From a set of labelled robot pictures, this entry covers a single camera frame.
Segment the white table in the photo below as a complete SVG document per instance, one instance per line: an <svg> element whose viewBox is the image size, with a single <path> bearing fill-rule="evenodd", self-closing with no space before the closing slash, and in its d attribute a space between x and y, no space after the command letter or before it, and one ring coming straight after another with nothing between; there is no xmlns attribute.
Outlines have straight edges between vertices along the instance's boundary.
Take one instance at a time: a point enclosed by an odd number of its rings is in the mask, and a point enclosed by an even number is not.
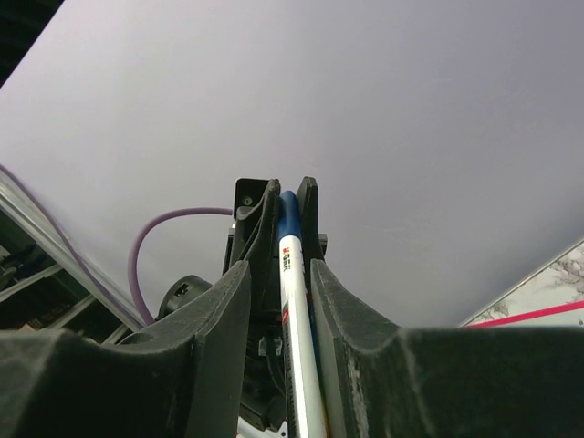
<svg viewBox="0 0 584 438"><path fill-rule="evenodd" d="M452 325L584 235L584 3L67 0L0 89L0 160L121 295L138 228L239 176L321 188L328 263ZM155 311L226 218L148 239Z"/></svg>

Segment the white panel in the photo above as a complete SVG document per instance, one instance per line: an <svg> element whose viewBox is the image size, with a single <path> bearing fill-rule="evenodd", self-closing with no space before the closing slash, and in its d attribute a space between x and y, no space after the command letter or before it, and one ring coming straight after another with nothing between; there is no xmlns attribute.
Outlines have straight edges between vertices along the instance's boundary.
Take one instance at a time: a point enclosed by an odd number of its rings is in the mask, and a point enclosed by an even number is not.
<svg viewBox="0 0 584 438"><path fill-rule="evenodd" d="M321 187L328 263L406 325L454 324L584 234L584 3L67 0L0 89L0 160L127 289L138 228ZM229 220L144 247L155 310L220 275Z"/></svg>

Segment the purple cable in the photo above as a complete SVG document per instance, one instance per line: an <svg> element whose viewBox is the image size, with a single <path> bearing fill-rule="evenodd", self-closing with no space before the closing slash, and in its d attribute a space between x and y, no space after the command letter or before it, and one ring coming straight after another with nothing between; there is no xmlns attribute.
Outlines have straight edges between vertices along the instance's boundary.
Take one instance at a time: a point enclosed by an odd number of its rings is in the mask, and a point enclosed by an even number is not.
<svg viewBox="0 0 584 438"><path fill-rule="evenodd" d="M138 255L140 253L140 248L144 239L148 233L156 225L166 222L175 217L191 216L196 214L220 214L223 216L231 216L233 212L228 208L217 208L217 207L196 207L196 208L183 208L182 210L174 210L173 212L168 212L161 214L149 221L138 233L136 240L134 240L133 245L130 249L130 254L128 255L128 283L130 284L131 297L134 300L134 305L138 309L138 312L144 319L147 326L154 322L150 311L146 307L144 302L144 297L140 291L140 285L138 284Z"/></svg>
<svg viewBox="0 0 584 438"><path fill-rule="evenodd" d="M95 287L99 290L99 292L101 292L101 294L109 301L111 302L111 304L120 311L120 313L122 313L126 318L128 318L129 320L133 321L138 327L143 327L144 325L138 321L112 294L111 292L109 292L105 286L103 286L99 280L97 280L95 278L95 276L91 273L91 271L89 270L88 266L86 265L85 261L83 260L83 258L81 258L81 256L79 255L79 253L75 250L75 248L73 247L73 245L69 242L68 238L65 236L65 233L63 233L62 228L58 225L57 220L55 219L55 217L47 210L47 208L45 208L45 206L38 201L38 199L32 194L32 192L30 192L25 184L20 181L16 175L14 175L12 172L10 172L3 164L0 164L0 172L5 173L6 176L8 176L8 178L10 178L12 180L12 182L22 191L22 193L24 193L28 199L30 199L30 201L35 205L35 207L40 211L40 213L42 213L46 219L48 220L48 222L51 224L51 226L53 228L55 228L55 231L57 232L58 236L61 238L61 240L63 241L63 243L65 244L65 246L67 247L67 250L71 253L71 255L73 256L73 258L75 259L75 261L79 264L79 267L81 268L81 270L83 271L83 273L88 276L88 278L91 280L91 282L95 285Z"/></svg>

